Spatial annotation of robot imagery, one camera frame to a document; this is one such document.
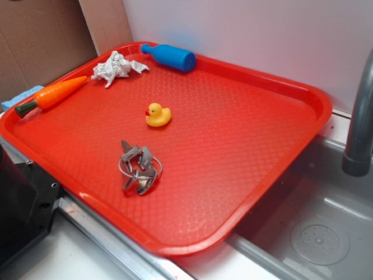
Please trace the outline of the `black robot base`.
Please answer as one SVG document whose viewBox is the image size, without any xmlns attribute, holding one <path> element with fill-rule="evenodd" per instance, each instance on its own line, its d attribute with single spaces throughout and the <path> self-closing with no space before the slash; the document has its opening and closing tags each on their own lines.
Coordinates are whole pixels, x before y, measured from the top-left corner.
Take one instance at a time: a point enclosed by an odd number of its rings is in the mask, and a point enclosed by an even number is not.
<svg viewBox="0 0 373 280">
<path fill-rule="evenodd" d="M 61 183 L 37 163 L 14 163 L 1 148 L 1 270 L 49 235 Z"/>
</svg>

